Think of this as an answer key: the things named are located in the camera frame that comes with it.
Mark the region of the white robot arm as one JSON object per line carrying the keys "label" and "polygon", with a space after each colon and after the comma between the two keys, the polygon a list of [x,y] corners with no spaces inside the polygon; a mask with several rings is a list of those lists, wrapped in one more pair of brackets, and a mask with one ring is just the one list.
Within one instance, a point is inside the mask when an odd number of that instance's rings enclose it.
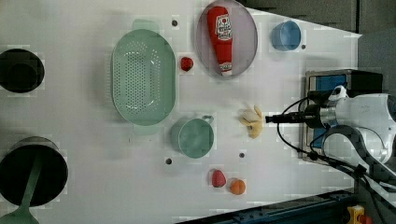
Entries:
{"label": "white robot arm", "polygon": [[305,109],[267,116],[267,123],[303,123],[324,133],[308,145],[321,143],[311,154],[349,164],[387,165],[395,157],[395,97],[369,93],[350,97],[342,86],[332,91],[311,91]]}

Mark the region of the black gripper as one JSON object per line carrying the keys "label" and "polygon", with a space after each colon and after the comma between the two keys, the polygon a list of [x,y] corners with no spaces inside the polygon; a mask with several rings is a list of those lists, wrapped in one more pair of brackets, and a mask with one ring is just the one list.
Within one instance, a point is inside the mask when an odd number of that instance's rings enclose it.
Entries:
{"label": "black gripper", "polygon": [[[309,128],[324,128],[320,118],[320,109],[328,103],[330,91],[309,91],[305,97],[306,101],[312,101],[306,108],[297,112],[297,123],[305,123]],[[292,123],[293,119],[289,115],[273,115],[265,117],[266,123]]]}

